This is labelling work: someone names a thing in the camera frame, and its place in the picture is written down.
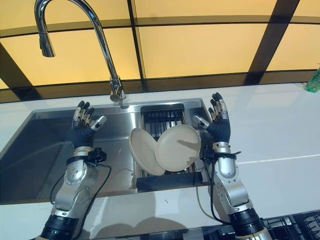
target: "black cable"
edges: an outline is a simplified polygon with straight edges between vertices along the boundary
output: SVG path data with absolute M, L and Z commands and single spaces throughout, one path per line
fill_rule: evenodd
M 98 193 L 99 193 L 100 190 L 104 187 L 104 185 L 106 184 L 107 180 L 108 180 L 109 177 L 110 177 L 111 170 L 112 170 L 112 168 L 111 168 L 110 165 L 98 164 L 98 166 L 104 167 L 104 168 L 109 168 L 109 173 L 108 173 L 108 175 L 106 176 L 106 178 L 105 178 L 104 182 L 102 183 L 102 185 L 99 187 L 98 191 L 96 191 L 96 193 L 94 194 L 93 198 L 91 199 L 91 202 L 89 203 L 89 206 L 88 206 L 88 208 L 87 208 L 86 211 L 85 211 L 85 214 L 84 214 L 84 217 L 83 217 L 83 221 L 82 221 L 82 224 L 81 224 L 80 232 L 79 232 L 79 234 L 78 234 L 73 240 L 77 240 L 77 239 L 80 237 L 80 235 L 81 235 L 81 233 L 82 233 L 82 231 L 83 231 L 83 229 L 84 229 L 84 225 L 85 225 L 85 221 L 86 221 L 88 212 L 89 212 L 90 208 L 92 207 L 92 205 L 94 204 L 94 201 L 95 201 Z
M 214 173 L 215 173 L 215 166 L 214 166 L 214 161 L 211 162 L 211 185 L 210 185 L 210 206 L 211 206 L 211 213 L 212 216 L 215 220 L 218 222 L 225 224 L 225 225 L 230 225 L 229 222 L 223 221 L 219 218 L 216 217 L 215 212 L 214 212 Z
M 52 194 L 54 193 L 54 190 L 55 190 L 56 186 L 58 185 L 58 183 L 60 182 L 60 180 L 63 178 L 64 175 L 65 175 L 65 174 L 62 174 L 62 176 L 58 179 L 58 181 L 56 181 L 56 183 L 53 185 L 53 188 L 51 189 L 49 199 L 50 199 L 50 203 L 51 203 L 52 205 L 54 205 L 54 201 L 53 201 L 53 199 L 52 199 Z

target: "black dish rack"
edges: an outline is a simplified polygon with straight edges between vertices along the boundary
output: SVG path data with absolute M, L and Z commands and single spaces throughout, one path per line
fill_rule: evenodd
M 320 240 L 320 210 L 262 220 L 273 240 Z M 221 226 L 208 240 L 234 240 L 231 226 Z
M 157 141 L 167 129 L 186 124 L 184 110 L 182 103 L 143 106 L 140 109 L 142 129 Z M 165 171 L 161 176 L 153 176 L 141 170 L 140 177 L 136 179 L 136 187 L 138 191 L 155 191 L 176 186 L 197 185 L 202 182 L 202 174 L 197 171 L 193 163 L 182 171 Z

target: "countertop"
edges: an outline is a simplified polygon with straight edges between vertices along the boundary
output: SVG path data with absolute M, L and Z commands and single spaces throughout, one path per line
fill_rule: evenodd
M 128 94 L 126 102 L 202 98 L 219 92 L 228 108 L 231 150 L 240 178 L 262 218 L 320 209 L 320 93 L 299 83 Z M 72 97 L 0 104 L 0 150 L 33 110 L 112 104 L 109 96 Z M 0 206 L 0 239 L 39 235 L 51 204 Z M 217 225 L 208 187 L 100 197 L 80 239 L 95 239 Z

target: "beige plate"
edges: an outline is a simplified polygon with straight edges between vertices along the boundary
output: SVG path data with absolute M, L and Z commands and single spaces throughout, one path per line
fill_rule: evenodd
M 129 135 L 129 148 L 136 163 L 147 173 L 162 175 L 164 170 L 157 162 L 155 156 L 156 140 L 140 128 L 134 128 Z
M 177 125 L 166 130 L 155 147 L 159 165 L 170 172 L 186 169 L 194 163 L 201 149 L 197 131 L 188 125 Z

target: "faucet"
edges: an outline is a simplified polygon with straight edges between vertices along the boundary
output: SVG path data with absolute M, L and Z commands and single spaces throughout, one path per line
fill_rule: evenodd
M 53 47 L 48 35 L 47 24 L 45 20 L 46 6 L 51 1 L 52 0 L 36 0 L 34 4 L 34 16 L 35 16 L 36 26 L 39 32 L 39 37 L 40 37 L 40 48 L 42 50 L 42 55 L 49 58 L 52 58 L 55 56 L 55 52 L 53 50 Z M 120 77 L 117 75 L 115 65 L 114 65 L 114 62 L 112 61 L 111 54 L 108 48 L 106 37 L 103 31 L 103 28 L 101 26 L 101 23 L 98 19 L 98 16 L 85 0 L 69 0 L 69 1 L 76 4 L 78 7 L 80 7 L 85 12 L 85 14 L 90 18 L 93 24 L 106 65 L 108 67 L 108 70 L 111 76 L 110 77 L 110 87 L 111 87 L 110 99 L 113 102 L 119 102 L 120 100 L 126 97 L 126 94 L 125 94 L 123 85 L 121 83 Z

